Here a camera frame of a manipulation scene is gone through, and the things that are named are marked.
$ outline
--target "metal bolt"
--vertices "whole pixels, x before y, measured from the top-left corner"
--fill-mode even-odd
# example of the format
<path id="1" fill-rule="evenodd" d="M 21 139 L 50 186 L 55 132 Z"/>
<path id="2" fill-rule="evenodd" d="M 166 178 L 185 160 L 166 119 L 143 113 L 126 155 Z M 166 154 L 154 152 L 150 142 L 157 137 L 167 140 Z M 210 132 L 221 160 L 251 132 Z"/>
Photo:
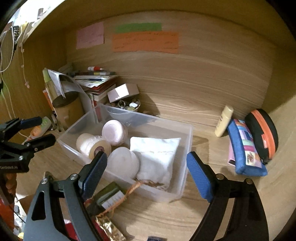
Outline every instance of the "metal bolt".
<path id="1" fill-rule="evenodd" d="M 70 176 L 70 179 L 71 180 L 75 180 L 75 179 L 77 179 L 78 178 L 78 174 L 77 173 L 74 173 L 74 174 L 72 174 L 71 176 Z"/>
<path id="2" fill-rule="evenodd" d="M 43 178 L 42 180 L 41 180 L 41 184 L 46 184 L 48 182 L 48 179 L 47 178 Z"/>
<path id="3" fill-rule="evenodd" d="M 252 180 L 251 178 L 247 178 L 247 179 L 246 179 L 246 183 L 247 183 L 247 184 L 253 184 L 253 180 Z"/>
<path id="4" fill-rule="evenodd" d="M 219 180 L 223 180 L 224 179 L 224 175 L 221 173 L 216 174 L 216 178 Z"/>

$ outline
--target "green sticky note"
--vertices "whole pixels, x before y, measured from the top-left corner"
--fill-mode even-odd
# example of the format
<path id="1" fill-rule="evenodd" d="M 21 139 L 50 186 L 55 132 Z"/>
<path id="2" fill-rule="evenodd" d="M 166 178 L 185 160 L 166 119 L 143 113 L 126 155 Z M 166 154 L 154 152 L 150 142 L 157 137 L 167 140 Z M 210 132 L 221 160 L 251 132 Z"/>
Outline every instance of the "green sticky note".
<path id="1" fill-rule="evenodd" d="M 129 32 L 161 31 L 161 23 L 128 23 L 116 27 L 115 33 L 123 34 Z"/>

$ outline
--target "patchwork pencil case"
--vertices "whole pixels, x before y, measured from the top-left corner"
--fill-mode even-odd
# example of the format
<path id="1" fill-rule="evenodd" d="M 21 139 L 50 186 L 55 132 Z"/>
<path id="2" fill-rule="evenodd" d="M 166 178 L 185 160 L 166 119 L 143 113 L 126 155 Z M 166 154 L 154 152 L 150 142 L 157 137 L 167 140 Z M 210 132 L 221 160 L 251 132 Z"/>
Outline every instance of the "patchwork pencil case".
<path id="1" fill-rule="evenodd" d="M 243 120 L 233 119 L 227 127 L 235 157 L 235 172 L 247 176 L 266 176 L 253 142 L 253 136 Z"/>
<path id="2" fill-rule="evenodd" d="M 245 123 L 253 136 L 261 161 L 264 164 L 268 163 L 273 158 L 279 144 L 272 119 L 263 109 L 256 109 L 245 117 Z"/>

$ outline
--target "transparent plastic container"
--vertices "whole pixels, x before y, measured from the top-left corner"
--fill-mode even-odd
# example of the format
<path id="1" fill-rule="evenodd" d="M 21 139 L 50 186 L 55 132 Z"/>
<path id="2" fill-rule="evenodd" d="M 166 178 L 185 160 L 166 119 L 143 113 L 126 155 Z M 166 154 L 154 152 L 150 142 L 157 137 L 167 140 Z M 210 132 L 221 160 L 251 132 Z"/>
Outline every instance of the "transparent plastic container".
<path id="1" fill-rule="evenodd" d="M 91 160 L 79 153 L 76 149 L 76 140 L 82 133 L 101 135 L 104 124 L 109 120 L 118 120 L 128 128 L 128 138 L 121 146 L 130 147 L 131 137 L 152 138 L 181 138 L 175 159 L 173 162 L 173 176 L 170 186 L 166 191 L 142 185 L 136 193 L 156 202 L 170 202 L 182 197 L 188 169 L 186 166 L 186 155 L 191 151 L 193 127 L 189 124 L 167 120 L 159 117 L 145 115 L 142 113 L 122 110 L 115 107 L 98 105 L 75 122 L 63 135 L 58 138 L 67 156 L 76 162 L 85 165 Z M 132 179 L 122 178 L 108 170 L 105 170 L 104 179 L 115 181 L 122 188 L 128 189 L 135 183 Z"/>

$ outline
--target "gold wrapper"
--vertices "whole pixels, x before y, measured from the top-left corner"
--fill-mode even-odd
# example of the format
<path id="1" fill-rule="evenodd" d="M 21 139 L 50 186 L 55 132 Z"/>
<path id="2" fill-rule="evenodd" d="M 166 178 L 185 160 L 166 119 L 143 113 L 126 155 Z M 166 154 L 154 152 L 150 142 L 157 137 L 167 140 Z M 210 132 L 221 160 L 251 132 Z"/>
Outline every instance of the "gold wrapper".
<path id="1" fill-rule="evenodd" d="M 102 218 L 96 217 L 96 223 L 103 229 L 110 241 L 126 241 L 123 234 L 115 227 L 115 225 L 106 216 Z"/>

